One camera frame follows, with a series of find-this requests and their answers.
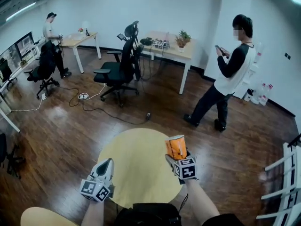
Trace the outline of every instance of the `man looking at phone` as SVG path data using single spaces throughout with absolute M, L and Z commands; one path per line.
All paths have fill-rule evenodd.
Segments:
M 43 25 L 43 35 L 45 37 L 45 41 L 51 41 L 53 44 L 53 55 L 54 55 L 54 59 L 55 59 L 55 63 L 57 66 L 57 69 L 59 70 L 60 74 L 61 74 L 61 78 L 65 78 L 67 76 L 71 75 L 71 72 L 69 72 L 68 68 L 64 69 L 64 64 L 63 64 L 63 58 L 62 58 L 62 51 L 60 50 L 60 47 L 58 46 L 58 41 L 60 40 L 61 37 L 58 35 L 54 35 L 52 33 L 52 22 L 55 19 L 56 14 L 54 13 L 49 13 L 47 15 L 47 19 Z
M 214 85 L 200 98 L 193 113 L 184 115 L 184 119 L 195 127 L 199 125 L 207 111 L 216 104 L 218 119 L 214 121 L 214 127 L 220 132 L 226 129 L 228 100 L 240 87 L 245 74 L 255 60 L 252 20 L 245 15 L 237 15 L 232 26 L 234 36 L 241 41 L 241 45 L 232 54 L 216 46 L 217 63 L 221 74 Z M 224 61 L 223 56 L 228 58 L 227 62 Z

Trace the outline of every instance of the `shoe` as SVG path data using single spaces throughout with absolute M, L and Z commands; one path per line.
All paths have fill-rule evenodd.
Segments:
M 72 75 L 71 72 L 65 72 L 65 73 L 61 74 L 61 78 L 63 79 L 63 78 L 68 77 L 70 75 Z
M 194 123 L 191 121 L 191 116 L 188 114 L 184 115 L 184 120 L 187 121 L 190 125 L 198 127 L 199 123 Z
M 222 126 L 222 125 L 221 125 L 221 123 L 220 123 L 220 121 L 219 121 L 218 119 L 215 119 L 215 120 L 214 120 L 214 128 L 215 128 L 216 130 L 218 130 L 219 132 L 223 132 L 223 131 L 226 129 L 225 126 Z

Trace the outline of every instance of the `white shirt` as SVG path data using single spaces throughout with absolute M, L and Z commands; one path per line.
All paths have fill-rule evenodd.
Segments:
M 242 44 L 230 55 L 227 62 L 222 56 L 217 58 L 221 75 L 214 82 L 214 87 L 223 95 L 233 94 L 241 86 L 244 76 L 254 63 L 256 51 L 253 46 Z
M 52 26 L 50 22 L 45 22 L 43 25 L 43 35 L 45 37 L 45 41 L 48 42 L 49 40 L 54 44 L 58 45 L 57 39 L 51 39 L 50 36 L 52 35 Z

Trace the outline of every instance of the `orange package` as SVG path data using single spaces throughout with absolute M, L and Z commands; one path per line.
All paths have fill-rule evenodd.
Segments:
M 175 160 L 182 160 L 187 157 L 184 135 L 170 137 L 165 140 L 167 155 Z

